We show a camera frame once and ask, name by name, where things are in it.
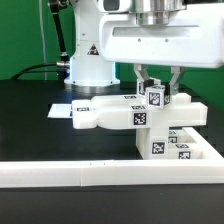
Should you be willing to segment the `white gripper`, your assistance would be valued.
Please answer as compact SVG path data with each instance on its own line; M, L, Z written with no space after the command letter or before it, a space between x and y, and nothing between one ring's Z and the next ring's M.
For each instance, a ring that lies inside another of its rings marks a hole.
M137 81L159 84L148 65L172 66L166 95L176 95L183 67L224 65L224 3L184 0L98 0L99 48L108 61L134 65Z

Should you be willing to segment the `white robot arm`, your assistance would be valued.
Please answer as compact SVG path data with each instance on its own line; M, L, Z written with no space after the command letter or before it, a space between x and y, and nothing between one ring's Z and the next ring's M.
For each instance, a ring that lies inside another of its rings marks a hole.
M169 66L174 95L186 68L224 65L224 3L188 0L71 0L76 50L68 81L108 86L114 64L135 64L141 84L145 65Z

